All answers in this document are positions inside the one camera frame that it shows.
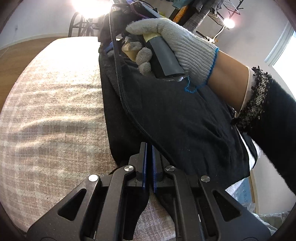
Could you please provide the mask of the right forearm black sleeve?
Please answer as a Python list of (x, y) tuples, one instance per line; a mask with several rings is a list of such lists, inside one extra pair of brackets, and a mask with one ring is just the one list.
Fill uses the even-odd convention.
[(217, 52), (208, 86), (238, 112), (236, 127), (250, 136), (295, 192), (295, 99), (272, 76)]

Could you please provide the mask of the right hand grey glove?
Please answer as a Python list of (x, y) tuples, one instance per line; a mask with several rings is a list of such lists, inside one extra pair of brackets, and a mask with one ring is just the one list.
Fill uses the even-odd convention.
[(160, 34), (192, 82), (208, 83), (219, 51), (214, 44), (167, 18), (135, 21), (127, 25), (126, 30), (134, 35)]

